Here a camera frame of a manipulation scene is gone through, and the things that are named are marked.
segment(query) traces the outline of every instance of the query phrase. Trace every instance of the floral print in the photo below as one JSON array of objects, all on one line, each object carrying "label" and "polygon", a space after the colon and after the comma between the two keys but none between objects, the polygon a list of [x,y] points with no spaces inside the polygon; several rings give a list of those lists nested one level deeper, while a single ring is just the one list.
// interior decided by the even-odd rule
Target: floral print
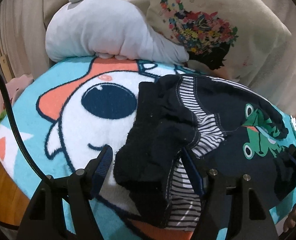
[{"label": "floral print", "polygon": [[202,11],[186,11],[181,0],[175,0],[174,3],[161,0],[160,6],[162,15],[168,18],[169,29],[173,36],[187,48],[188,52],[192,52],[194,56],[205,56],[218,51],[222,57],[220,61],[214,63],[209,58],[204,61],[212,62],[212,66],[205,63],[211,69],[223,66],[224,56],[230,46],[234,47],[234,42],[238,38],[236,26],[231,26],[228,21],[219,18],[218,12],[208,14]]}]

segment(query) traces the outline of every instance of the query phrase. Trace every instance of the white pillow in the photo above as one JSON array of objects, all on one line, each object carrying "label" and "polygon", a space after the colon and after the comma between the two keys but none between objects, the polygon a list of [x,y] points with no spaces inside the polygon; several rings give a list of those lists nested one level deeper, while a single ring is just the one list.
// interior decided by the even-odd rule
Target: white pillow
[{"label": "white pillow", "polygon": [[141,11],[125,0],[70,0],[50,21],[45,38],[49,58],[67,57],[145,59],[180,64],[189,58],[185,48],[155,32]]},{"label": "white pillow", "polygon": [[150,0],[147,21],[190,59],[238,80],[291,33],[261,0]]}]

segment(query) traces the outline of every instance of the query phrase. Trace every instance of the white plush toy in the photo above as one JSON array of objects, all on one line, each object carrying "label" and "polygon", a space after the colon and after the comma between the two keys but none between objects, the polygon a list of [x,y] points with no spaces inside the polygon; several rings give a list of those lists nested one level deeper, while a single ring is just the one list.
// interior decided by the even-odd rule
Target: white plush toy
[{"label": "white plush toy", "polygon": [[94,54],[170,64],[189,59],[183,46],[155,32],[125,0],[69,0],[52,18],[45,45],[55,62]]}]

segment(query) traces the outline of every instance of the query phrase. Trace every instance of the silver screw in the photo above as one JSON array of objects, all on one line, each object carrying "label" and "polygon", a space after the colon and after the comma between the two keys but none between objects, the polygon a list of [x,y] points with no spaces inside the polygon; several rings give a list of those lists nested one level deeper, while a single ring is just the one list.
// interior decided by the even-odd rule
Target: silver screw
[{"label": "silver screw", "polygon": [[216,169],[210,169],[209,173],[213,176],[216,176],[218,174],[218,171]]},{"label": "silver screw", "polygon": [[75,173],[76,173],[78,176],[81,176],[81,175],[84,174],[84,169],[78,169],[78,170],[76,170]]},{"label": "silver screw", "polygon": [[242,177],[243,177],[244,180],[246,180],[246,181],[250,181],[250,180],[251,180],[251,177],[250,177],[249,174],[244,174]]}]

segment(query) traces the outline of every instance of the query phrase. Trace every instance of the wooden table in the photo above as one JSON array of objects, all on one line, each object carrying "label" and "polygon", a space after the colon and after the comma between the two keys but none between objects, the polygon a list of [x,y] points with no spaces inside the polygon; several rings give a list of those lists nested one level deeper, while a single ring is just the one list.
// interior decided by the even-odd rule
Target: wooden table
[{"label": "wooden table", "polygon": [[0,221],[18,226],[29,199],[13,182],[0,162]]}]

